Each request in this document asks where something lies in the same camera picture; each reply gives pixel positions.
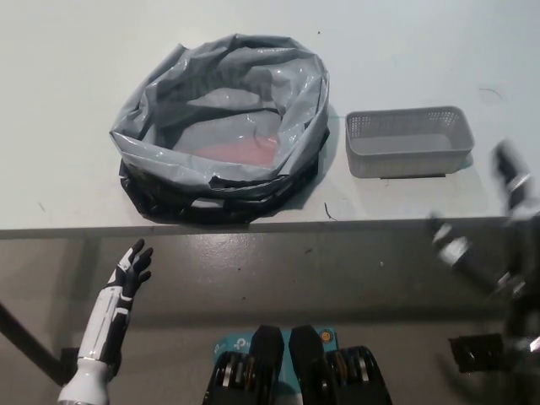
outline gray plastic basket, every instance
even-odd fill
[[[474,139],[459,108],[352,112],[348,167],[356,177],[439,176],[460,170]]]

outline trash bag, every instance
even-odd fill
[[[232,35],[178,46],[121,108],[121,184],[158,222],[245,223],[318,170],[329,76],[290,38]]]

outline table top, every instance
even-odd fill
[[[540,3],[502,0],[19,0],[0,13],[0,238],[183,234],[226,229],[143,219],[120,186],[109,129],[177,43],[236,32],[291,36],[331,74],[332,137],[316,185],[249,231],[318,230],[396,219],[502,213],[491,151],[503,138],[540,175]],[[476,147],[446,178],[350,175],[351,111],[456,105]]]

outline concrete floor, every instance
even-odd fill
[[[500,256],[500,231],[465,231]],[[95,296],[137,238],[0,242],[0,300],[51,350],[77,345]],[[497,332],[500,306],[438,263],[420,226],[326,234],[153,237],[112,405],[200,404],[213,346],[261,323],[337,328],[378,359],[395,404],[496,403],[459,375],[448,338]],[[53,404],[58,389],[0,336],[0,403]]]

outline white robotic hand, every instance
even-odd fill
[[[140,253],[139,240],[118,262],[107,285],[100,291],[78,351],[77,373],[63,387],[58,404],[107,405],[107,384],[119,365],[122,343],[129,325],[133,298],[152,275],[152,248]]]

